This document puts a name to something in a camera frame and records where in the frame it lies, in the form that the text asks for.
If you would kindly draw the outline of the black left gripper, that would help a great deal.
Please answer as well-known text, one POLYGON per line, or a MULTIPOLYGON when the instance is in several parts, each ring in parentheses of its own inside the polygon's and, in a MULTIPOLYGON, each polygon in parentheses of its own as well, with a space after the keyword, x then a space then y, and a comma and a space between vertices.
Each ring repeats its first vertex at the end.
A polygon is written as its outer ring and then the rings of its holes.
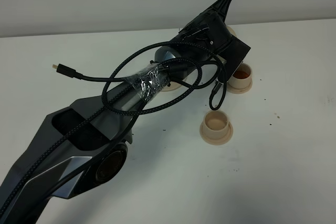
POLYGON ((178 40, 195 44, 204 43, 214 53, 221 53, 233 40, 224 23, 231 1, 217 0, 178 33, 178 40))

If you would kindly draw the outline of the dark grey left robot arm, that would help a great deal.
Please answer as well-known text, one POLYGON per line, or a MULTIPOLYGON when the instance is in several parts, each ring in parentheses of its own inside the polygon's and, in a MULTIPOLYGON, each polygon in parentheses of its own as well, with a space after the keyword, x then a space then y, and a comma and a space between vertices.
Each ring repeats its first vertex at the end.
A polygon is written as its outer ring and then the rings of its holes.
POLYGON ((62 64, 69 78, 102 82, 102 94, 49 114, 1 184, 1 223, 36 223, 52 197, 69 199, 111 180, 127 158, 141 115, 167 109, 205 88, 202 68, 216 66, 232 43, 225 24, 232 0, 217 0, 170 41, 135 52, 107 78, 62 64))

